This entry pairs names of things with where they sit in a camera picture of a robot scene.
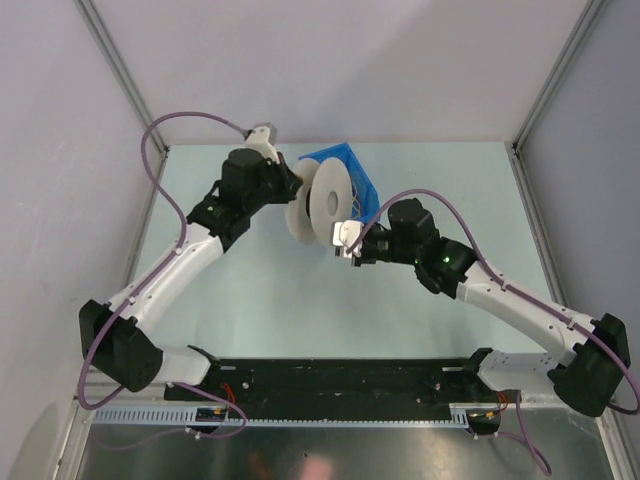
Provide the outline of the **grey cable spool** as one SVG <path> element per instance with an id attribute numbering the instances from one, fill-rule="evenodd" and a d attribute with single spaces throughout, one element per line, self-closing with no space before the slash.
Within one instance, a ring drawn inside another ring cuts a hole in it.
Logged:
<path id="1" fill-rule="evenodd" d="M 285 207 L 285 220 L 293 238 L 305 245 L 332 246 L 335 222 L 351 217 L 352 186 L 345 164 L 336 157 L 322 162 L 303 158 L 293 172 L 302 179 L 295 198 Z"/>

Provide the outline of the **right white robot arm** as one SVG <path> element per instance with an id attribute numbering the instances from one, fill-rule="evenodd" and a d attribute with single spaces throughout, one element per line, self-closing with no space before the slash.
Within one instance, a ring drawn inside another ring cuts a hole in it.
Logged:
<path id="1" fill-rule="evenodd" d="M 484 401 L 495 391 L 552 393 L 573 410 L 599 417 L 622 412 L 613 397 L 632 379 L 624 323 L 610 314 L 596 320 L 548 301 L 511 281 L 481 257 L 475 245 L 442 236 L 416 198 L 387 204 L 388 226 L 347 220 L 333 227 L 337 255 L 353 265 L 378 261 L 410 265 L 433 294 L 477 307 L 542 348 L 540 354 L 489 349 L 461 376 L 463 393 Z"/>

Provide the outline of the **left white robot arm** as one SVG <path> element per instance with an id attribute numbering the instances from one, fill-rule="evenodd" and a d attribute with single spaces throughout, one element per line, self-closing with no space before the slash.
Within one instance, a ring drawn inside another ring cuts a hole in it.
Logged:
<path id="1" fill-rule="evenodd" d="M 283 156 L 265 157 L 253 148 L 232 151 L 220 179 L 183 217 L 163 258 L 107 302 L 89 300 L 81 307 L 84 359 L 130 392 L 155 381 L 178 382 L 199 399 L 214 397 L 221 376 L 211 369 L 212 357 L 192 346 L 157 346 L 151 334 L 173 301 L 249 229 L 259 210 L 288 204 L 302 185 Z"/>

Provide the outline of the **blue plastic bin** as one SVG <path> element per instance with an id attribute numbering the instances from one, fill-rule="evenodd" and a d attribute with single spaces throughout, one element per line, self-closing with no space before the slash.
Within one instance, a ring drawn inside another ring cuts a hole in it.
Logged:
<path id="1" fill-rule="evenodd" d="M 318 163 L 329 158 L 337 158 L 345 165 L 354 193 L 352 215 L 355 220 L 368 223 L 379 211 L 380 201 L 377 189 L 348 143 L 333 145 L 298 157 L 299 160 L 306 158 Z"/>

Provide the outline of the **right aluminium frame post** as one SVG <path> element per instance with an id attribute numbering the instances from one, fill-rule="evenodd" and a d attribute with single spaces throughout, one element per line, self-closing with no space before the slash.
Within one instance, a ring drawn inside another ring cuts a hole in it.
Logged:
<path id="1" fill-rule="evenodd" d="M 610 4 L 611 2 L 607 0 L 589 0 L 586 2 L 539 94 L 511 143 L 516 153 L 522 150 L 537 124 L 544 117 L 571 67 L 578 59 Z"/>

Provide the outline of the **aluminium frame post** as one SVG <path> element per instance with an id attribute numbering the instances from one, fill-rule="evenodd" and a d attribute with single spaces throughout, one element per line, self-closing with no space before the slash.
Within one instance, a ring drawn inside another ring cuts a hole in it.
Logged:
<path id="1" fill-rule="evenodd" d="M 610 4 L 611 2 L 607 0 L 589 0 L 586 2 L 539 94 L 511 143 L 516 153 L 522 150 L 537 124 L 544 117 L 571 67 L 578 59 Z"/>
<path id="2" fill-rule="evenodd" d="M 74 0 L 73 3 L 113 73 L 137 120 L 142 128 L 146 129 L 150 126 L 154 117 L 95 2 L 91 0 Z"/>

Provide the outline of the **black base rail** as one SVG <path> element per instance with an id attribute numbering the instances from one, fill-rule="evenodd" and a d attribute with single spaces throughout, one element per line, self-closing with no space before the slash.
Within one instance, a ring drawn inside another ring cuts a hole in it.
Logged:
<path id="1" fill-rule="evenodd" d="M 419 419 L 452 404 L 498 407 L 503 390 L 478 376 L 482 349 L 469 358 L 241 359 L 214 362 L 195 392 L 164 391 L 169 401 L 202 401 L 202 393 L 232 398 L 249 417 L 291 415 L 337 419 Z"/>

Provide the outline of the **left aluminium frame post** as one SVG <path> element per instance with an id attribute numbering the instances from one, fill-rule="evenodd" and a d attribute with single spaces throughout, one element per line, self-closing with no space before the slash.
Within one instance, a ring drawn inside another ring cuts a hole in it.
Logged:
<path id="1" fill-rule="evenodd" d="M 154 117 L 95 2 L 91 0 L 74 0 L 73 3 L 113 73 L 137 120 L 142 128 L 146 129 L 150 126 Z"/>

